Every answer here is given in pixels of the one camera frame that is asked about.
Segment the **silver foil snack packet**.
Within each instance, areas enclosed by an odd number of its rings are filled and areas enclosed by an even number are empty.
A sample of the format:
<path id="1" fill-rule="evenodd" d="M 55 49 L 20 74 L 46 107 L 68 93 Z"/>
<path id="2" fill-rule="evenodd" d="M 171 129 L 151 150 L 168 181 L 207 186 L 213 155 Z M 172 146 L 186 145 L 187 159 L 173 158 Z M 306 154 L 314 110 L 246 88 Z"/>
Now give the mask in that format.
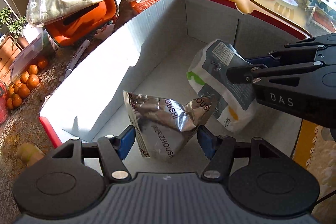
<path id="1" fill-rule="evenodd" d="M 123 92 L 123 100 L 142 157 L 170 160 L 207 123 L 217 105 L 214 95 L 183 105 L 171 98 Z"/>

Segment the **potted green plant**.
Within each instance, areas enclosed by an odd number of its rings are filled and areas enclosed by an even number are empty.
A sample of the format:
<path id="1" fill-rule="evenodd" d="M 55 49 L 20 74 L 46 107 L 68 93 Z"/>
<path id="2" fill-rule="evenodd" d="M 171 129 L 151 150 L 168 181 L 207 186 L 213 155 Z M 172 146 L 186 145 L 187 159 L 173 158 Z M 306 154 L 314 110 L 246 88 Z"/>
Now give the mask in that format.
<path id="1" fill-rule="evenodd" d="M 23 30 L 27 25 L 25 17 L 16 18 L 9 8 L 1 10 L 1 39 L 10 35 L 13 38 L 12 45 L 16 45 L 22 50 L 25 46 L 20 41 L 23 39 Z"/>

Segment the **orange plastic container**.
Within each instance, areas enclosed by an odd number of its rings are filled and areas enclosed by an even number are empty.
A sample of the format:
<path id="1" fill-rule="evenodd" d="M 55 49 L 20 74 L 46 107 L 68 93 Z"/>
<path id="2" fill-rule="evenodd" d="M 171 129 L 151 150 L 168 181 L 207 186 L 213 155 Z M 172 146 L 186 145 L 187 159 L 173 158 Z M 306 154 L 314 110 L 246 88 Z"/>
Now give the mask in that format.
<path id="1" fill-rule="evenodd" d="M 103 0 L 70 16 L 45 25 L 60 47 L 68 47 L 112 20 L 118 12 L 116 0 Z"/>

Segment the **white marker pen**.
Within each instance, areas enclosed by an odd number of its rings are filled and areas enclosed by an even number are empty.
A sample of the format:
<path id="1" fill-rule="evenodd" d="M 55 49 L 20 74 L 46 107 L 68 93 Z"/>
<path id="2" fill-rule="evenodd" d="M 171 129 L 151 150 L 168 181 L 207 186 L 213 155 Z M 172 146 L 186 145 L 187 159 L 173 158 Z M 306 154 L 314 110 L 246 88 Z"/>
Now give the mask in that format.
<path id="1" fill-rule="evenodd" d="M 82 54 L 84 53 L 84 51 L 88 48 L 88 46 L 90 45 L 90 41 L 88 39 L 86 39 L 81 46 L 76 50 L 75 54 L 72 56 L 72 59 L 70 60 L 70 62 L 68 63 L 67 67 L 66 67 L 66 72 L 63 76 L 60 77 L 59 81 L 63 82 L 73 71 L 75 65 L 77 64 L 77 62 L 79 61 L 80 57 L 82 56 Z"/>

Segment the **white grey snack bag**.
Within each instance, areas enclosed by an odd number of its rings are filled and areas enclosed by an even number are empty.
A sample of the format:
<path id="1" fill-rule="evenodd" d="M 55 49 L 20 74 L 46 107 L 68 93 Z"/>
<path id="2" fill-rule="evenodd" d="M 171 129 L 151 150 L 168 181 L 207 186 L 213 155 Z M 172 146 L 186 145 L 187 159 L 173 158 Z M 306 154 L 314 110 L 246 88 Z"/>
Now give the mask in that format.
<path id="1" fill-rule="evenodd" d="M 257 102 L 252 86 L 233 84 L 227 78 L 232 67 L 247 65 L 230 43 L 215 40 L 194 57 L 187 79 L 198 96 L 217 98 L 214 117 L 228 131 L 241 131 L 255 116 Z"/>

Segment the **red white cardboard box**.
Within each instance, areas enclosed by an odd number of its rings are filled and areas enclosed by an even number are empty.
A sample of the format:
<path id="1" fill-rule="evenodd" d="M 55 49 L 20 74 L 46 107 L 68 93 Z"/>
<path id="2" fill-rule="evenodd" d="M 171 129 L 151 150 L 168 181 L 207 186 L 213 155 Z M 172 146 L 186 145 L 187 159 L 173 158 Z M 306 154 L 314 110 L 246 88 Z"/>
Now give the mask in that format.
<path id="1" fill-rule="evenodd" d="M 46 99 L 40 122 L 52 145 L 92 141 L 128 124 L 123 91 L 188 102 L 187 69 L 215 39 L 243 57 L 307 38 L 292 22 L 261 11 L 244 14 L 229 0 L 160 0 L 97 46 Z"/>

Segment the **pile of mandarin oranges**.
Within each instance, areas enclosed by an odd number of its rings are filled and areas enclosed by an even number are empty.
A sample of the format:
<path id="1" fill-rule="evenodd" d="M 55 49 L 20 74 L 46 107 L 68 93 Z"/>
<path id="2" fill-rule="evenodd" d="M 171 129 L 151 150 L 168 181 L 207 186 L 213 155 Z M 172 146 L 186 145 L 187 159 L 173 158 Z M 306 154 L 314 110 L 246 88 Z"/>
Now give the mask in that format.
<path id="1" fill-rule="evenodd" d="M 29 64 L 19 78 L 7 88 L 6 107 L 14 110 L 21 106 L 24 99 L 30 96 L 31 91 L 38 87 L 38 73 L 43 71 L 49 60 L 45 56 L 38 57 L 33 63 Z"/>

